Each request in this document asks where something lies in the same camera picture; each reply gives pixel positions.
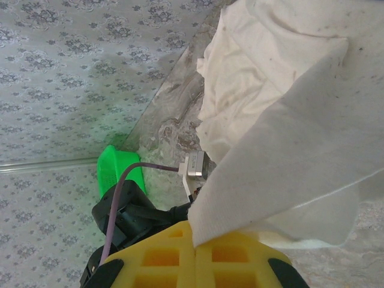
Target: gray marble floor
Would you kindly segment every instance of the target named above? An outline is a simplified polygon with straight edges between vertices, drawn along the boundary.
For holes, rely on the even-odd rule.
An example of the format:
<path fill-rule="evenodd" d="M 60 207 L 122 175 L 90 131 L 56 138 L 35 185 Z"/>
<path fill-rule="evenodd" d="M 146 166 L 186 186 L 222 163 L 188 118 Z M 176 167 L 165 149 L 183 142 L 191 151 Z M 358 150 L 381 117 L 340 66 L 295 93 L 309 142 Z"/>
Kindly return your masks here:
<path fill-rule="evenodd" d="M 232 1 L 223 1 L 223 5 Z M 199 149 L 195 128 L 203 97 L 203 79 L 196 60 L 215 33 L 216 9 L 206 19 L 143 114 L 124 149 L 139 150 L 144 160 L 176 165 L 190 150 Z M 177 175 L 145 172 L 149 196 L 159 208 L 185 202 Z M 384 175 L 372 181 L 384 190 Z M 342 247 L 286 250 L 310 287 L 384 287 L 384 200 L 361 203 L 356 227 Z"/>

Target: green plastic basket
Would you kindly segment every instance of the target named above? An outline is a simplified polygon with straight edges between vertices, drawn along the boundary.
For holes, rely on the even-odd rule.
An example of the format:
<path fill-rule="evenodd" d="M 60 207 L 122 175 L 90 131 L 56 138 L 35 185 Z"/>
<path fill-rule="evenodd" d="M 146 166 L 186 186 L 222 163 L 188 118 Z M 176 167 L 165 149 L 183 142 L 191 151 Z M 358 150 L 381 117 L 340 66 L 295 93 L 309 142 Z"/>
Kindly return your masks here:
<path fill-rule="evenodd" d="M 110 187 L 119 181 L 121 174 L 129 165 L 137 162 L 140 162 L 140 157 L 137 153 L 119 151 L 112 145 L 107 146 L 97 160 L 97 179 L 100 198 L 104 196 Z M 133 169 L 129 173 L 127 180 L 136 182 L 146 194 L 141 167 Z"/>

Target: plug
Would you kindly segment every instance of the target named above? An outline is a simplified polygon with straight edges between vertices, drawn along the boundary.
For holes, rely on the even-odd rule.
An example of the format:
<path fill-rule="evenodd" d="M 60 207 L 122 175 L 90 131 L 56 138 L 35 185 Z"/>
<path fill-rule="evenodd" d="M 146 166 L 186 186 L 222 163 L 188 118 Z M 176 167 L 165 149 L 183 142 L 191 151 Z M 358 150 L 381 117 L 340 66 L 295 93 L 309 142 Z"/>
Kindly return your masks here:
<path fill-rule="evenodd" d="M 187 175 L 195 181 L 206 181 L 208 178 L 209 157 L 205 151 L 189 153 Z"/>

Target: yellow plastic grid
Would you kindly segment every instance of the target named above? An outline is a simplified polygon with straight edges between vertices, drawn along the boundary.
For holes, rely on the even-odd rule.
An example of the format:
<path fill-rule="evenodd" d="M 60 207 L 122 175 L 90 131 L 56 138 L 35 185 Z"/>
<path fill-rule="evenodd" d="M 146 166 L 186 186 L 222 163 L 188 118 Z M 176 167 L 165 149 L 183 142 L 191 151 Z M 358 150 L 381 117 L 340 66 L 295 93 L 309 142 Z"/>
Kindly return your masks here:
<path fill-rule="evenodd" d="M 108 257 L 124 266 L 112 288 L 281 287 L 268 259 L 290 264 L 281 252 L 233 232 L 196 249 L 187 221 Z"/>

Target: wall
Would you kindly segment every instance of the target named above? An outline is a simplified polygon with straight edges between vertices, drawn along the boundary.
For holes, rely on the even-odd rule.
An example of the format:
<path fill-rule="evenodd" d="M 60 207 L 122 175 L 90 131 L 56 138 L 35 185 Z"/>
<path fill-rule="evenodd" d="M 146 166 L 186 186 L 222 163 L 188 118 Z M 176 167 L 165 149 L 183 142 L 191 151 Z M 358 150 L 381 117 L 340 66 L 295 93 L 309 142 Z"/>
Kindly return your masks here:
<path fill-rule="evenodd" d="M 96 166 L 0 175 L 0 287 L 79 287 L 104 235 Z"/>
<path fill-rule="evenodd" d="M 213 0 L 0 2 L 0 163 L 127 138 Z"/>

